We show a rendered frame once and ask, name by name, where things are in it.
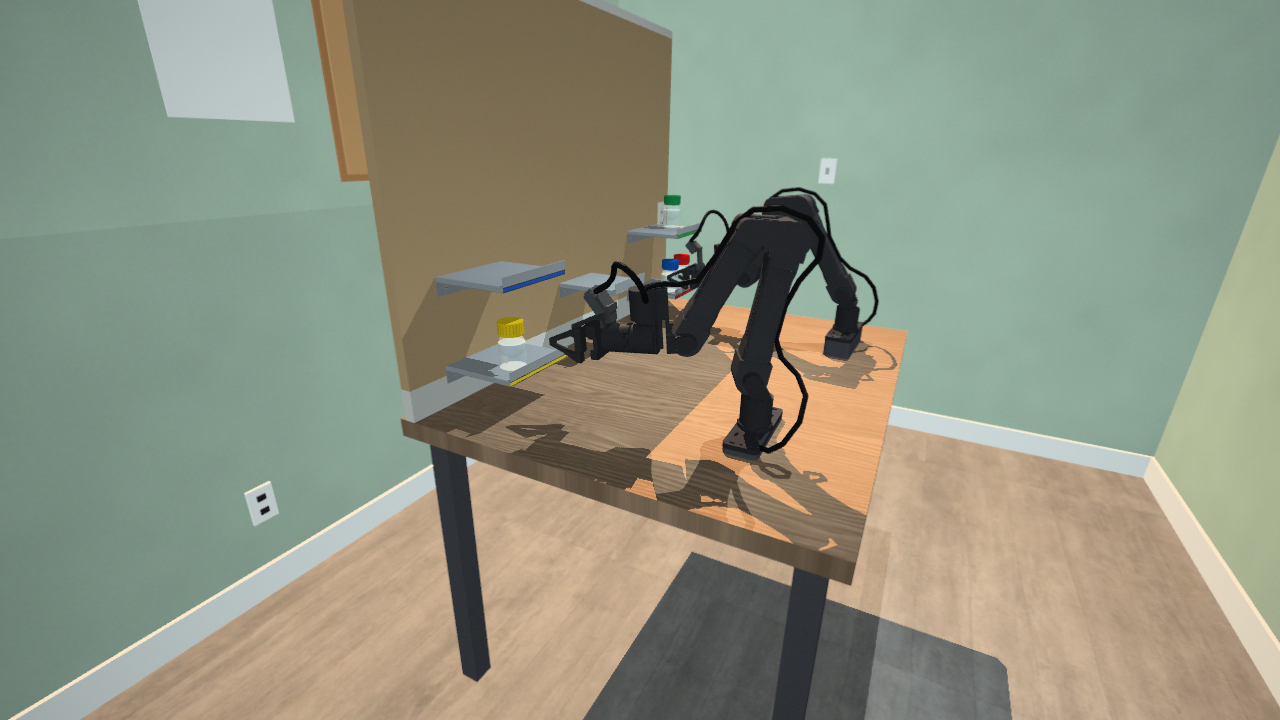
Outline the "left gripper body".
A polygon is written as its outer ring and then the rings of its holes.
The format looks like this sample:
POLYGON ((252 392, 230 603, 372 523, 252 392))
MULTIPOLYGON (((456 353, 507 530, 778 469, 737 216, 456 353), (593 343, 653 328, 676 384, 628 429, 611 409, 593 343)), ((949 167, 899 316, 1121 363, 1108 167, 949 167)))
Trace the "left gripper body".
POLYGON ((628 351, 628 340, 625 340, 625 334, 634 323, 620 323, 617 319, 617 301, 611 299, 611 295, 604 290, 596 295, 596 302, 602 306, 605 313, 603 320, 588 322, 588 324, 579 328, 579 354, 584 354, 588 350, 588 340, 593 340, 593 348, 590 351, 593 360, 602 359, 608 352, 625 352, 628 351))

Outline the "clear bottle with yellow cap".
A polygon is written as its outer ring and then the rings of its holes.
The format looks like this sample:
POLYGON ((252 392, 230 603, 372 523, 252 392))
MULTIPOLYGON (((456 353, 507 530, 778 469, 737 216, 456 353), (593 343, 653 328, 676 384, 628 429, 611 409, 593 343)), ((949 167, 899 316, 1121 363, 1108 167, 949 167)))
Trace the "clear bottle with yellow cap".
POLYGON ((515 372, 527 364, 524 319, 507 316, 497 320, 499 363, 502 372, 515 372))

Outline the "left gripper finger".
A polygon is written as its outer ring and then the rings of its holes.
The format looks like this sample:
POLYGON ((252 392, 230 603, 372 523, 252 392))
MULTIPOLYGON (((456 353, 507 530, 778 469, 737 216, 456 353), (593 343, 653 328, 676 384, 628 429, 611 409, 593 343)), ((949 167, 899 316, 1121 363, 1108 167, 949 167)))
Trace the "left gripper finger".
POLYGON ((549 338, 549 343, 550 343, 552 347, 558 348, 561 352, 563 352, 568 357, 573 359, 575 363, 584 363, 585 361, 584 354, 579 354, 579 334, 577 334, 577 331, 579 331, 580 327, 582 327, 582 325, 579 325, 579 327, 576 327, 576 328, 573 328, 571 331, 566 331, 566 332, 563 332, 561 334, 556 334, 556 336, 553 336, 553 337, 549 338), (566 348, 564 346, 557 343, 558 340, 564 340, 564 338, 567 338, 570 336, 573 337, 575 351, 571 350, 571 348, 566 348))
POLYGON ((572 329, 573 329, 573 328, 576 328, 576 327, 579 327, 579 325, 585 325, 585 324, 588 324, 588 322, 593 322, 593 320, 603 320, 603 319, 604 319, 605 316, 607 316, 607 315, 605 315, 605 313, 604 313, 604 311, 603 311, 603 313, 600 313, 600 314, 598 314, 598 315, 593 315, 593 316, 589 316, 589 318, 586 318, 586 319, 584 319, 584 320, 581 320, 581 322, 577 322, 577 323, 573 323, 573 324, 572 324, 572 329))

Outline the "clear bottle with green cap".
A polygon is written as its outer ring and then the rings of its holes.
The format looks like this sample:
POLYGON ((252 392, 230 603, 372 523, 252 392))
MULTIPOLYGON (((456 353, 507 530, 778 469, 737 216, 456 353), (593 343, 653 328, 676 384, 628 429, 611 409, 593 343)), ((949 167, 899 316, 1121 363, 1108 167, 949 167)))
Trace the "clear bottle with green cap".
POLYGON ((663 228, 666 229, 678 229, 680 228, 680 201, 678 195, 664 195, 666 208, 663 210, 663 228))

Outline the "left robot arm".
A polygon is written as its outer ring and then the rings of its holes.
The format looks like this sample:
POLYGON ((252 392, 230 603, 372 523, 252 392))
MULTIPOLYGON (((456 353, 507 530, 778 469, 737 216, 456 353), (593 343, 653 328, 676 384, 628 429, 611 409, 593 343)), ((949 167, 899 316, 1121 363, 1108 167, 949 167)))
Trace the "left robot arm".
POLYGON ((742 218, 735 225, 675 322, 669 323, 667 287, 646 290, 648 304, 643 304, 637 286, 628 288, 630 318, 635 322, 625 334, 628 351, 659 354, 663 348, 662 320, 666 320, 667 354, 691 357, 707 342, 712 325, 744 272, 760 250, 764 252, 748 325, 731 364, 741 402, 737 421, 724 437, 723 448, 759 455, 782 416, 783 410, 773 407, 774 396, 767 389, 773 368, 771 359, 788 290, 810 249, 812 232, 803 223, 790 217, 753 214, 753 218, 742 218))

